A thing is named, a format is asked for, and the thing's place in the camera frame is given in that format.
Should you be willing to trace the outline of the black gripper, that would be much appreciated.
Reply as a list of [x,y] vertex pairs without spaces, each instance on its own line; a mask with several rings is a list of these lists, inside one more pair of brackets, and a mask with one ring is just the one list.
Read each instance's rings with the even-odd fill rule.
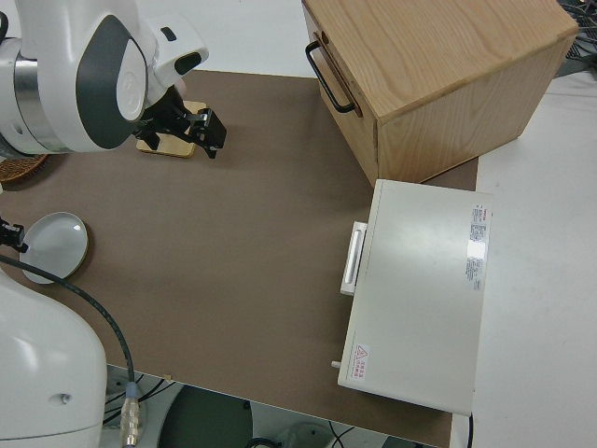
[[10,224],[1,219],[1,245],[9,246],[15,250],[24,249],[24,227],[20,224]]
[[160,134],[173,135],[187,143],[200,146],[213,160],[225,144],[227,129],[214,110],[204,107],[196,113],[188,110],[177,88],[169,88],[146,109],[134,127],[134,137],[157,149]]

